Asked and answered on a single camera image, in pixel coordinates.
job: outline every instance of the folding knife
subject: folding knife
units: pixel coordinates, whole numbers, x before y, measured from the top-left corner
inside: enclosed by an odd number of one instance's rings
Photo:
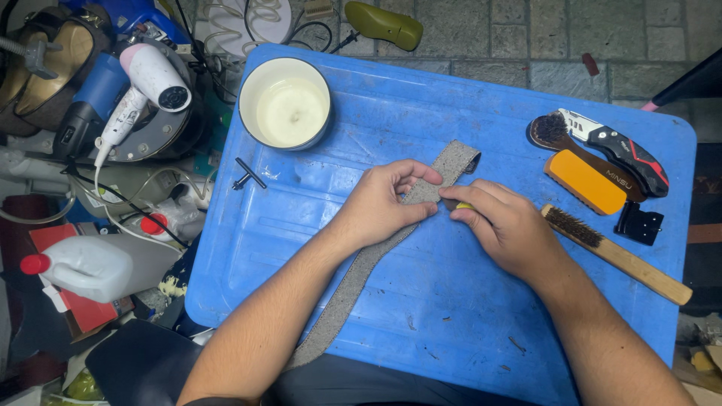
[[[631,139],[619,132],[586,118],[579,113],[560,108],[572,136],[595,150],[602,151],[610,162],[629,171],[647,196],[665,197],[669,179],[657,159]]]

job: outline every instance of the blue plastic tray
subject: blue plastic tray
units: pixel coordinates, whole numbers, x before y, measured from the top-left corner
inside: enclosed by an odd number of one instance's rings
[[[476,173],[463,175],[458,184],[483,177],[508,185],[538,207],[553,203],[681,279],[696,138],[680,118],[278,45],[254,50],[243,79],[280,56],[318,67],[331,88],[335,121],[310,150],[283,152],[253,141],[235,114],[188,286],[186,308],[194,321],[218,326],[334,216],[364,169],[407,157],[431,163],[452,139],[482,151]],[[665,215],[653,247],[613,234],[618,214],[595,214],[542,172],[552,153],[530,144],[525,128],[560,107],[627,134],[665,168],[669,195],[642,203],[642,210]],[[243,174],[235,157],[250,163],[268,189],[250,181],[233,191],[233,181]],[[677,306],[560,240],[671,365]],[[305,333],[351,260],[336,272]],[[327,352],[541,404],[578,403],[541,301],[496,267],[469,229],[448,219],[443,205],[379,262]]]

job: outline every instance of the hair dryer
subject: hair dryer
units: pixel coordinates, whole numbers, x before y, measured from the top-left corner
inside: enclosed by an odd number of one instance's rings
[[[131,87],[108,119],[100,135],[95,166],[100,167],[113,146],[130,134],[133,124],[148,102],[174,113],[191,104],[191,91],[158,48],[146,43],[128,47],[121,53],[121,66]]]

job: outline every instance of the tiled floor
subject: tiled floor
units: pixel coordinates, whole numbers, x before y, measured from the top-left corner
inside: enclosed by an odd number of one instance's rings
[[[199,1],[193,17],[203,20],[202,4],[210,0]],[[333,30],[332,47],[351,30],[343,13],[348,1],[333,0],[338,13],[321,20]],[[722,48],[722,0],[363,1],[419,20],[422,41],[406,52],[359,37],[341,55],[630,108]],[[290,0],[293,18],[303,2]],[[313,28],[298,39],[321,48],[325,35]],[[597,76],[581,63],[587,52]],[[690,122],[700,142],[722,142],[722,99],[676,102],[659,111]]]

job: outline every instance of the fabric strap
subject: fabric strap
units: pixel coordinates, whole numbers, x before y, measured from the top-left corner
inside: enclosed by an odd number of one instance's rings
[[[432,185],[419,179],[414,187],[406,194],[402,204],[416,204],[421,202],[438,202],[439,188],[451,186],[462,173],[473,173],[477,168],[481,153],[468,145],[453,140],[439,154],[431,164],[443,178],[441,185]],[[351,267],[331,296],[326,307],[318,317],[318,321],[311,327],[306,338],[291,355],[284,371],[303,366],[315,360],[326,348],[331,345],[344,322],[351,314],[356,300],[361,294],[371,270],[394,246],[402,242],[419,223],[408,225],[394,233],[389,239],[372,246],[365,247],[356,255]]]

